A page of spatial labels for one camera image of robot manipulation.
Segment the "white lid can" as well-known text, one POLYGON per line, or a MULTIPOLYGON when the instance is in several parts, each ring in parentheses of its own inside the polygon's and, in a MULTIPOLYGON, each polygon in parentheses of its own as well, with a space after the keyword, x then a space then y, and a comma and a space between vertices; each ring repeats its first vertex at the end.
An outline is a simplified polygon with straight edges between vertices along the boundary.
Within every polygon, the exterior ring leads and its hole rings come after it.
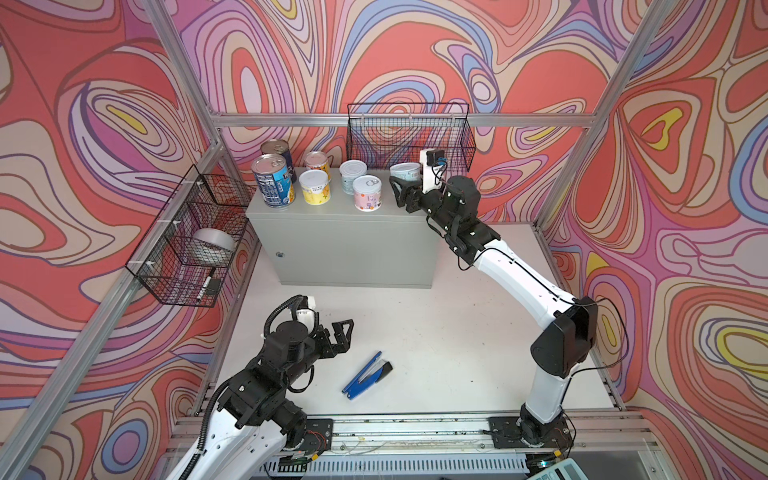
POLYGON ((354 181, 367 174, 367 165, 361 160, 351 159, 339 166, 342 191, 347 195, 353 195, 354 181))
POLYGON ((406 182, 418 182, 422 177, 422 166, 417 162, 405 162, 393 165, 390 175, 406 182))
POLYGON ((325 171, 308 169, 298 177, 298 181, 308 205, 319 206, 330 200, 330 177, 325 171))

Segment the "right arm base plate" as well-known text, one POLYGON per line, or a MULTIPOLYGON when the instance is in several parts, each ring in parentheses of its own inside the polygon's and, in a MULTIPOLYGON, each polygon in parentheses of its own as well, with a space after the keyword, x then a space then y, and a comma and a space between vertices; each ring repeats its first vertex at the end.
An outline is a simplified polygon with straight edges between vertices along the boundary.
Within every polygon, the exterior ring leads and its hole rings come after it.
POLYGON ((540 424, 535 418, 500 416, 488 419, 488 435, 496 449, 560 449, 571 445, 572 429, 564 414, 548 424, 540 424))

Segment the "white lid can front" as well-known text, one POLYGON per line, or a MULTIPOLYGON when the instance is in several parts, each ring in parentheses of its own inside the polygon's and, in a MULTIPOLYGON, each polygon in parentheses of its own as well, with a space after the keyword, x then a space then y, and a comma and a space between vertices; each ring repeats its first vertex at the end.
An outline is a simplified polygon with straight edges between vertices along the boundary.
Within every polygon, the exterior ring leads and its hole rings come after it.
POLYGON ((353 195, 354 181, 367 174, 367 165, 361 160, 351 159, 339 166, 342 191, 347 195, 353 195))

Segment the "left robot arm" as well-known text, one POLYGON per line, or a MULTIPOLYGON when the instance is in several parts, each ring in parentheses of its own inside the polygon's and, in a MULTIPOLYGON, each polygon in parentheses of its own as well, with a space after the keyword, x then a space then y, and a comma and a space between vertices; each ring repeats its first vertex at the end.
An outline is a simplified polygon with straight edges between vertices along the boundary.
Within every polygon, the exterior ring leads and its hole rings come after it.
POLYGON ((328 451, 332 420, 310 420, 288 396, 299 393, 300 377, 314 376, 317 361, 350 349, 353 329, 351 319, 324 327, 311 296, 279 304, 265 320, 260 351, 216 388, 195 444, 169 478, 249 479, 278 455, 307 465, 328 451))

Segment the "white lid can back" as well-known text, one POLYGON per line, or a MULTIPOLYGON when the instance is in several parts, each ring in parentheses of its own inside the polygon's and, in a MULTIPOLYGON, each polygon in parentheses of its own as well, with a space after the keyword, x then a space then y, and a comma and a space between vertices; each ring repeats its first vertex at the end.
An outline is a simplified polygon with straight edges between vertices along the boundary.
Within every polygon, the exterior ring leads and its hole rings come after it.
POLYGON ((325 171, 308 169, 298 177, 298 181, 308 205, 319 206, 330 200, 330 177, 325 171))

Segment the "small gold can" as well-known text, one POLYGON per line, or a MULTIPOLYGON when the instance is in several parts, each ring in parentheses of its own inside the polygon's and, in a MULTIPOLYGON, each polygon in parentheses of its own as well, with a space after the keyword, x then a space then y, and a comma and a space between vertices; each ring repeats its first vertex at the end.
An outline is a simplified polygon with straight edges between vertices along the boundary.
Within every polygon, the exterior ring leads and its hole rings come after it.
POLYGON ((321 170, 330 174, 330 157, 322 151, 309 151, 303 156, 304 166, 308 170, 321 170))

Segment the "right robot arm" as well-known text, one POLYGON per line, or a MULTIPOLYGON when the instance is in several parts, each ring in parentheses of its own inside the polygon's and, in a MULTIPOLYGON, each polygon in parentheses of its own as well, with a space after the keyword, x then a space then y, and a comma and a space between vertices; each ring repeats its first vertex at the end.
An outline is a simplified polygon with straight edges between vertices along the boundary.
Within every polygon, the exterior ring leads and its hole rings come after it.
POLYGON ((523 261, 501 235, 478 217, 480 193, 473 180, 454 176, 428 190, 422 181, 390 177, 396 204, 422 211, 457 259, 486 274, 534 318, 541 332, 530 347, 536 364, 533 384, 520 409, 524 441, 539 445, 564 419, 563 400, 575 368, 595 344, 598 305, 548 281, 523 261))

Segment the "light blue labelled can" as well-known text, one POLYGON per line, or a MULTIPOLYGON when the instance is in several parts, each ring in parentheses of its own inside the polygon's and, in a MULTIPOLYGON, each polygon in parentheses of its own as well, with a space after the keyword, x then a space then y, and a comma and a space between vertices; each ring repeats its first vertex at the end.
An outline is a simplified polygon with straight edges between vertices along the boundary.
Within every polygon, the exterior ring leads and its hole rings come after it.
POLYGON ((252 163, 252 172, 265 204, 286 207, 295 200, 291 173, 286 159, 279 154, 264 154, 252 163))

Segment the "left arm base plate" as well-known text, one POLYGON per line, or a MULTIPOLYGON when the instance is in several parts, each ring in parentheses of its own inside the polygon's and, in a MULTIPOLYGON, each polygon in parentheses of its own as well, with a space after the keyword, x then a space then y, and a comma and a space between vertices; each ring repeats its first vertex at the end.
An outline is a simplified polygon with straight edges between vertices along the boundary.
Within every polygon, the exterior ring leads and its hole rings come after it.
POLYGON ((286 445, 280 453, 301 452, 304 456, 320 454, 332 447, 334 420, 330 417, 310 417, 304 429, 294 429, 288 434, 286 445))

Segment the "dark blue labelled can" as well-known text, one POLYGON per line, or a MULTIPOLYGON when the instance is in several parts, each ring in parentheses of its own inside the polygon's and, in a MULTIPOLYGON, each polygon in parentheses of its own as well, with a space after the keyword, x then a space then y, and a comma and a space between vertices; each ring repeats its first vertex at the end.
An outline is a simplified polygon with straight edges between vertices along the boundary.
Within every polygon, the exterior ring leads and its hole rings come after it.
POLYGON ((260 152, 262 155, 277 154, 282 155, 285 158, 292 156, 289 143, 283 139, 271 139, 265 141, 260 146, 260 152))

